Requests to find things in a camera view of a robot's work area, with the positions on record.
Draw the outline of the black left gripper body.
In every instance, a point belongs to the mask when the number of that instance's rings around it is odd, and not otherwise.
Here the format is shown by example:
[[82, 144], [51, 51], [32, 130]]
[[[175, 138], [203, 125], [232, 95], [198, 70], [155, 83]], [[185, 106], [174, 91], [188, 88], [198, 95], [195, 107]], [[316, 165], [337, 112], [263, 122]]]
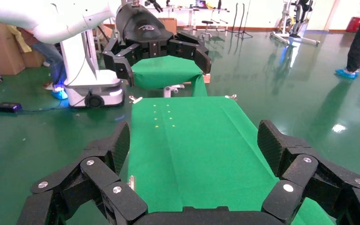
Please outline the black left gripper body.
[[126, 46], [139, 45], [135, 52], [142, 59], [169, 55], [173, 33], [144, 6], [121, 5], [115, 23]]

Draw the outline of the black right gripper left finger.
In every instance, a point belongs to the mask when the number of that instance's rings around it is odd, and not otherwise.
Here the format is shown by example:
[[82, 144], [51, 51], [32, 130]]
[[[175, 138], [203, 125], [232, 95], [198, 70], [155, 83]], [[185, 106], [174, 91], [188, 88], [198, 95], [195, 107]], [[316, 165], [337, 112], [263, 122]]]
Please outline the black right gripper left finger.
[[74, 162], [36, 181], [17, 223], [63, 225], [92, 201], [110, 224], [134, 224], [148, 206], [120, 178], [129, 147], [129, 125], [121, 122], [112, 135], [90, 142]]

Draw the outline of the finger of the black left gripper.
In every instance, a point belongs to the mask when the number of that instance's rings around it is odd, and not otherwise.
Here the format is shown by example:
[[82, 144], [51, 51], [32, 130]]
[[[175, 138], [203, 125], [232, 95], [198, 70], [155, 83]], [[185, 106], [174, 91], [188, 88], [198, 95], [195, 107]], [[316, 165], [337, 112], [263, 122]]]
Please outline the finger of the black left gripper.
[[103, 50], [105, 68], [115, 72], [118, 79], [127, 80], [130, 86], [135, 85], [132, 66], [143, 59], [139, 44], [121, 45], [117, 38], [111, 38]]
[[169, 55], [192, 60], [204, 74], [210, 73], [212, 60], [208, 56], [209, 50], [202, 39], [179, 31], [168, 40], [167, 46]]

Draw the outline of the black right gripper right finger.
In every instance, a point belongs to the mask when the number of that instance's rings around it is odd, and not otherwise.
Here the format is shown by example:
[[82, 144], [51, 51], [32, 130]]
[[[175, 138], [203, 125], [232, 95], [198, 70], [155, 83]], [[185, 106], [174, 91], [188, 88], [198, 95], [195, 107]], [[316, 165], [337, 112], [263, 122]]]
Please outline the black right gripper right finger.
[[262, 211], [289, 225], [311, 199], [338, 225], [360, 225], [360, 174], [322, 157], [306, 141], [281, 133], [270, 120], [258, 127], [257, 144], [278, 182]]

